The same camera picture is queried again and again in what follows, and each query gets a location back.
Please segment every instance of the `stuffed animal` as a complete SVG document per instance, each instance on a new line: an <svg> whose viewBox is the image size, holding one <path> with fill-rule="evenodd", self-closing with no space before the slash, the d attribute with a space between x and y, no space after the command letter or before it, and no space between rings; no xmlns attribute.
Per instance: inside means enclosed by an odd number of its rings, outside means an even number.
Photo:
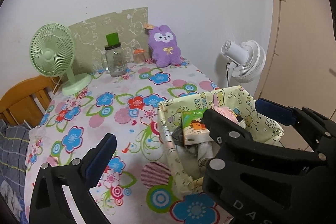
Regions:
<svg viewBox="0 0 336 224"><path fill-rule="evenodd" d="M148 45L153 50L152 58L159 68L171 65L180 65L181 50L177 46L176 37L167 25L154 27L149 30Z"/></svg>

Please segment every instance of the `cartoon print basket lining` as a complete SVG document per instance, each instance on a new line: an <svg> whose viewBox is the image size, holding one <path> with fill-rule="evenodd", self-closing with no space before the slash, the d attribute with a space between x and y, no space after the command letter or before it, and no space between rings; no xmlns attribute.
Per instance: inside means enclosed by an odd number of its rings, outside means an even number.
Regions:
<svg viewBox="0 0 336 224"><path fill-rule="evenodd" d="M283 129L276 121L257 113L255 99L241 86L160 102L158 106L159 132L164 142L169 169L177 190L182 195L202 192L203 178L194 180L184 171L170 132L173 132L181 124L182 111L210 108L212 104L229 107L241 116L247 125L246 130L251 133L254 141L273 145L284 134Z"/></svg>

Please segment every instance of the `plush toy ear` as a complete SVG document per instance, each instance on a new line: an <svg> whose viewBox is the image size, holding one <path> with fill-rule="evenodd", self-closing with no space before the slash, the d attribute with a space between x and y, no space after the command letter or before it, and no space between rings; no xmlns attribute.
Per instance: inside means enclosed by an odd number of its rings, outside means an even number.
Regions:
<svg viewBox="0 0 336 224"><path fill-rule="evenodd" d="M171 29L167 25L161 25L160 31L161 32L171 32Z"/></svg>
<svg viewBox="0 0 336 224"><path fill-rule="evenodd" d="M160 32L159 27L154 27L154 29L150 29L150 30L148 30L148 33L149 33L149 34L156 33L156 32Z"/></svg>

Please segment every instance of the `wooden door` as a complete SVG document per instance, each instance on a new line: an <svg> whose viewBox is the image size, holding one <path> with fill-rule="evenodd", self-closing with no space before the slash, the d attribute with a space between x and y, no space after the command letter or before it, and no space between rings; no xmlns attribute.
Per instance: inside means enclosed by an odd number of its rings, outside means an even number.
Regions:
<svg viewBox="0 0 336 224"><path fill-rule="evenodd" d="M260 97L285 106L309 107L330 118L336 109L335 72L329 0L281 0L278 38ZM307 147L293 128L284 131L284 146Z"/></svg>

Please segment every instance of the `yellow bow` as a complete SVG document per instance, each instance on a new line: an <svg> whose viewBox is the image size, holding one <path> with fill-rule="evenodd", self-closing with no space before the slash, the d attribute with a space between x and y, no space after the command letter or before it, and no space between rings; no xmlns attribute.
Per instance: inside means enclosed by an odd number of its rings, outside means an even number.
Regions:
<svg viewBox="0 0 336 224"><path fill-rule="evenodd" d="M169 47L169 48L163 48L163 51L164 52L167 52L167 55L168 54L173 54L171 51L173 50L173 47Z"/></svg>

